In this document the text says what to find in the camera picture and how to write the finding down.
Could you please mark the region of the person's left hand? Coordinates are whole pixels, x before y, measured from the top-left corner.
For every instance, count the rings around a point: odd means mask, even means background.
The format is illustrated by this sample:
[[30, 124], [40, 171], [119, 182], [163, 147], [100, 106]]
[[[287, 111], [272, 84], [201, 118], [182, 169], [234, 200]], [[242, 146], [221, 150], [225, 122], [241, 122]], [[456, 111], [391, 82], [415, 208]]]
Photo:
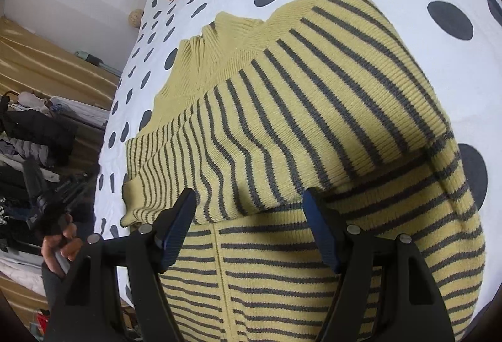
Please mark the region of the person's left hand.
[[66, 214], [66, 228], [61, 234], [45, 236], [42, 244], [42, 256], [45, 265], [59, 278], [66, 275], [59, 258], [73, 262], [83, 246], [83, 240], [77, 236], [77, 226], [71, 215]]

